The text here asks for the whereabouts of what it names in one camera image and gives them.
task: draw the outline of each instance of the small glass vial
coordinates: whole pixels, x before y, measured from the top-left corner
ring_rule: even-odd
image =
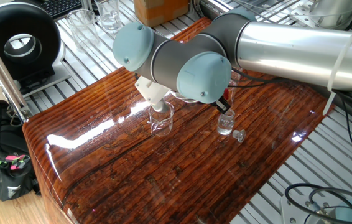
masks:
[[[222,135],[229,135],[233,131],[235,123],[235,112],[229,109],[225,114],[221,114],[218,121],[218,132]]]

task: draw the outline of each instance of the wood grain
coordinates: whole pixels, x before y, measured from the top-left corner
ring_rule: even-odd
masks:
[[[188,41],[210,22],[174,39]],[[79,223],[229,222],[323,119],[326,103],[296,82],[230,89],[234,129],[247,132],[240,144],[217,133],[214,107],[168,95],[174,126],[158,137],[135,81],[120,68],[24,125],[47,209],[55,202]]]

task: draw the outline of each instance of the white cable tie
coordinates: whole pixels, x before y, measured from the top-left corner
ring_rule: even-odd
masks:
[[[329,92],[331,92],[331,95],[327,101],[327,104],[325,105],[325,108],[323,110],[323,115],[325,116],[328,113],[328,110],[331,107],[332,101],[335,98],[335,93],[332,92],[332,86],[333,86],[333,82],[335,81],[336,78],[336,73],[338,72],[340,65],[342,64],[343,59],[345,58],[349,48],[352,45],[352,34],[350,35],[347,43],[345,44],[345,46],[343,47],[343,49],[341,50],[341,52],[339,53],[339,56],[333,66],[333,69],[331,71],[331,75],[330,75],[330,79],[328,80],[328,85],[327,85],[327,90]]]

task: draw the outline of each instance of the metal pole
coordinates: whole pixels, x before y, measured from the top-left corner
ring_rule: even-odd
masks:
[[[11,100],[11,103],[13,103],[13,105],[16,107],[16,110],[19,113],[21,119],[25,121],[30,114],[27,103],[25,102],[25,99],[22,97],[19,89],[14,84],[14,81],[10,76],[9,71],[7,70],[1,58],[0,58],[0,81],[2,83],[5,93]]]
[[[238,42],[238,65],[315,85],[327,86],[335,62],[352,33],[249,23]],[[337,70],[333,88],[352,92],[352,44]]]

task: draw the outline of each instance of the glass beaker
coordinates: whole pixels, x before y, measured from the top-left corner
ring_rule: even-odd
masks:
[[[174,125],[174,113],[175,109],[169,102],[166,102],[168,105],[168,111],[165,113],[156,112],[153,107],[149,108],[150,115],[150,125],[151,133],[158,136],[165,136],[170,133]]]
[[[95,27],[95,14],[92,11],[79,9],[68,13],[67,22],[70,26],[72,39],[79,50],[88,50],[100,42]]]
[[[117,32],[122,26],[119,18],[119,0],[95,0],[95,3],[99,9],[104,31]]]
[[[218,120],[218,132],[222,135],[229,135],[235,123],[235,112],[229,109],[225,114],[221,114]]]

